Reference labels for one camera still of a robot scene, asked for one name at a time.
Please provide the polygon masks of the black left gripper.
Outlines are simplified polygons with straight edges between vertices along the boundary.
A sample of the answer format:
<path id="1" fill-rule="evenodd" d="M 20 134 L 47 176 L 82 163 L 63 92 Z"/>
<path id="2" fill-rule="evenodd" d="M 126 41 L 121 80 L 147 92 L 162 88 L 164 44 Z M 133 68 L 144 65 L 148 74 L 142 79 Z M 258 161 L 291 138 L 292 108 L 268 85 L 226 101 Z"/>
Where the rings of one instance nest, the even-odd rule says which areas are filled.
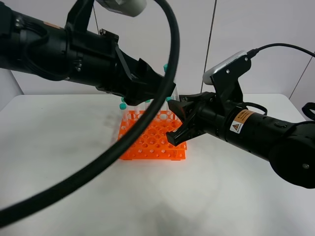
<path id="1" fill-rule="evenodd" d="M 102 36 L 87 30 L 93 5 L 93 0 L 78 0 L 67 15 L 66 79 L 124 96 L 128 105 L 154 99 L 164 77 L 142 59 L 127 59 L 130 78 L 124 88 L 127 75 L 117 55 L 119 37 L 111 32 Z"/>

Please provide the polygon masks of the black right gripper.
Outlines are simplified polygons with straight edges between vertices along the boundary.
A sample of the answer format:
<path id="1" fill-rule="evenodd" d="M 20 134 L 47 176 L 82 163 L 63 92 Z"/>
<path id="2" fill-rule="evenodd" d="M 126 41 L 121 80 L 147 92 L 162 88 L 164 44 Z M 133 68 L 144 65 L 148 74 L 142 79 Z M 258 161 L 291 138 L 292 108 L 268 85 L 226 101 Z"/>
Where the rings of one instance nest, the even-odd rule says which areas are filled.
<path id="1" fill-rule="evenodd" d="M 250 56 L 242 56 L 210 77 L 215 92 L 170 101 L 171 111 L 184 123 L 176 131 L 166 133 L 167 141 L 176 147 L 205 133 L 223 138 L 227 120 L 237 107 L 243 106 L 238 79 L 249 71 L 251 65 Z"/>

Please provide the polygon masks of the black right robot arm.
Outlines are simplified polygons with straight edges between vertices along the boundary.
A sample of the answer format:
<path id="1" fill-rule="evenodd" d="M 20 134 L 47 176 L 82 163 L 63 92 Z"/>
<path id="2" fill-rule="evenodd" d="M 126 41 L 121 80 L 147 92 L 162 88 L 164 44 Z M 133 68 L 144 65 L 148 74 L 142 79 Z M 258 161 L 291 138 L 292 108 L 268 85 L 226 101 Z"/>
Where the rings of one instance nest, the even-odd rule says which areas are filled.
<path id="1" fill-rule="evenodd" d="M 315 124 L 291 123 L 267 115 L 263 106 L 245 102 L 238 79 L 251 67 L 238 52 L 203 75 L 214 92 L 169 100 L 181 126 L 166 134 L 170 144 L 209 134 L 268 161 L 285 181 L 308 189 L 315 186 Z"/>

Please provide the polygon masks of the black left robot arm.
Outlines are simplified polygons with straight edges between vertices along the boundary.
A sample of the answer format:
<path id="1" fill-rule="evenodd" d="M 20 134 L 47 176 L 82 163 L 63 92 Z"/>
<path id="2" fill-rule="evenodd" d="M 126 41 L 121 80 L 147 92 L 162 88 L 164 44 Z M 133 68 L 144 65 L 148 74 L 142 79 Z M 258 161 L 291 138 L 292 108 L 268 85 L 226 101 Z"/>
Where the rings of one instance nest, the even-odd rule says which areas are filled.
<path id="1" fill-rule="evenodd" d="M 135 106 L 153 99 L 163 76 L 118 45 L 118 35 L 88 31 L 93 1 L 78 0 L 63 28 L 0 5 L 0 66 L 49 81 L 70 81 L 122 97 Z"/>

